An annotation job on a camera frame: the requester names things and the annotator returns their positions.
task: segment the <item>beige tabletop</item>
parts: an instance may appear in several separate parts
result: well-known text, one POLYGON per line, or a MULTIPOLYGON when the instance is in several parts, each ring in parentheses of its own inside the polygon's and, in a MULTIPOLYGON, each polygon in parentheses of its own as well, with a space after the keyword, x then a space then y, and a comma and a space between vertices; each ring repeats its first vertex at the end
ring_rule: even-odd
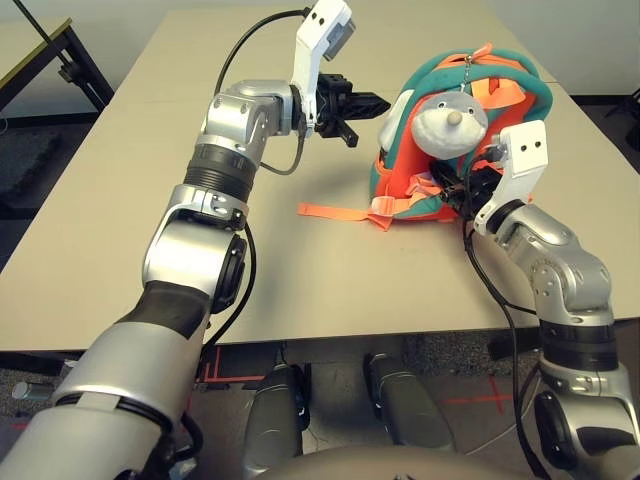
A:
MULTIPOLYGON (((524 51, 474 0, 355 1, 356 33, 331 64, 356 89, 392 101, 419 64, 492 40, 524 51), (460 8, 473 15, 457 16, 460 8), (458 18, 455 32, 437 19, 458 18)), ((0 274, 0 349, 84 349, 135 304, 148 241, 184 175, 217 71, 246 27, 273 8, 170 13, 76 153, 0 274)), ((289 78, 297 22, 250 40, 230 81, 289 78)), ((541 70, 543 78, 553 78, 541 70)), ((618 318, 640 314, 640 182, 624 157, 557 84, 550 166, 536 202, 607 264, 618 318)), ((394 225, 299 217, 301 201, 365 208, 382 119, 353 122, 356 149, 312 137, 292 177, 259 171, 249 199, 258 277, 223 342, 504 327, 475 277, 458 224, 394 225)), ((264 160, 285 166, 295 139, 264 160)), ((531 306, 524 276, 489 240, 478 254, 512 301, 531 306)), ((225 315, 212 318, 219 324, 225 315)), ((516 315, 520 325, 536 320, 516 315)))
MULTIPOLYGON (((50 38, 71 25, 70 18, 38 19, 50 38)), ((46 47, 44 39, 27 20, 0 23, 0 88, 46 47)))

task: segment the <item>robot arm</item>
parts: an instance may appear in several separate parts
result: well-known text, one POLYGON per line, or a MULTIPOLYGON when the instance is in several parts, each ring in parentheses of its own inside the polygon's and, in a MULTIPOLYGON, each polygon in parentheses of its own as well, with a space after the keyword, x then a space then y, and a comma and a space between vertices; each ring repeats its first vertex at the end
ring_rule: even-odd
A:
POLYGON ((543 453, 577 478, 634 478, 640 434, 617 358, 609 273, 569 228, 525 204, 547 165, 544 124, 509 127, 496 140, 504 175, 474 226, 494 235, 534 294, 551 389, 535 400, 543 453))
MULTIPOLYGON (((235 232, 245 226, 267 138, 298 126, 308 135, 316 124, 322 136, 337 136, 345 119, 388 108, 373 94, 351 93, 341 76, 321 76, 316 92, 321 56, 344 44, 350 17, 342 0, 319 0, 298 31, 293 85, 244 81, 214 97, 149 245, 138 304, 82 356, 54 393, 54 407, 35 416, 5 457, 0 478, 166 475, 209 315, 230 306, 240 286, 246 242, 235 232), (320 118, 316 97, 331 103, 320 118)), ((354 136, 345 137, 350 146, 354 136)))

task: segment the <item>toy head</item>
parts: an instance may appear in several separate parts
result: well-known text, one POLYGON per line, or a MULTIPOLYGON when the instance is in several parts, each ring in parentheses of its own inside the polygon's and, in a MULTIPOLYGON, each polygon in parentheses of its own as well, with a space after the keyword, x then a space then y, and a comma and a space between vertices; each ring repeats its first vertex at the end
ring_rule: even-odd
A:
POLYGON ((482 105, 471 95, 445 92, 422 104, 411 122, 411 133, 423 152, 447 160, 473 150, 488 124, 482 105))

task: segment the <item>backpack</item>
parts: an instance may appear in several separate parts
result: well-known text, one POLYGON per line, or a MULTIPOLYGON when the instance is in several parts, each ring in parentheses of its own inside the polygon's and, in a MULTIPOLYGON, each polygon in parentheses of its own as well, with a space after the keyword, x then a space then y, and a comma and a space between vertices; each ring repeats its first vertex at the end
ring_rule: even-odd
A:
POLYGON ((378 136, 380 153, 371 169, 368 210, 300 204, 298 213, 339 220, 369 220, 388 230, 396 220, 453 221, 456 212, 440 198, 442 189, 432 181, 432 162, 447 162, 462 178, 482 168, 473 160, 494 135, 508 126, 542 120, 549 113, 552 95, 533 63, 509 50, 487 44, 477 51, 454 50, 422 65, 402 87, 378 136), (446 91, 465 91, 486 112, 488 128, 475 149, 458 158, 436 160, 413 139, 414 115, 430 97, 446 91))

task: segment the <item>floor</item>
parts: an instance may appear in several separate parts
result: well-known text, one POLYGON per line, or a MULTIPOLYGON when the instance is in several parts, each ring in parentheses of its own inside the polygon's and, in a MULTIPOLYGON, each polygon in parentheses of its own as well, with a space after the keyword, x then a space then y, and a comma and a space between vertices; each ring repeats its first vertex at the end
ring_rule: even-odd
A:
MULTIPOLYGON (((623 140, 630 127, 629 119, 623 115, 605 119, 609 106, 583 109, 640 172, 640 153, 630 149, 623 140)), ((24 193, 12 198, 11 204, 22 207, 41 205, 90 128, 91 125, 83 124, 34 129, 35 133, 60 133, 63 141, 24 193)), ((11 142, 12 135, 20 133, 18 130, 21 133, 26 131, 10 129, 0 136, 0 142, 11 142)), ((0 270, 28 225, 29 221, 0 221, 0 270)), ((640 370, 639 329, 640 325, 630 324, 618 332, 620 356, 630 370, 636 404, 640 370)), ((364 354, 380 351, 403 358, 423 372, 421 378, 442 408, 460 452, 470 452, 482 446, 513 423, 513 409, 509 401, 511 367, 508 360, 490 361, 485 349, 490 336, 487 332, 469 332, 288 342, 285 352, 289 363, 312 365, 311 426, 303 434, 304 452, 344 445, 390 443, 384 426, 371 412, 362 378, 364 354)), ((252 355, 252 348, 256 352, 258 349, 250 345, 245 348, 245 357, 252 355)), ((531 356, 523 358, 521 365, 526 371, 531 365, 531 356)), ((0 370, 0 458, 29 417, 46 405, 10 399, 11 388, 21 380, 57 383, 60 378, 0 370)), ((189 478, 240 478, 242 439, 252 398, 253 391, 243 389, 240 384, 231 385, 229 389, 194 391, 191 415, 203 430, 206 441, 199 455, 199 466, 189 478)), ((525 427, 534 449, 538 450, 531 413, 525 417, 525 427)), ((505 468, 529 472, 514 431, 507 432, 474 455, 505 468)), ((553 478, 568 478, 563 472, 554 469, 551 472, 553 478)))

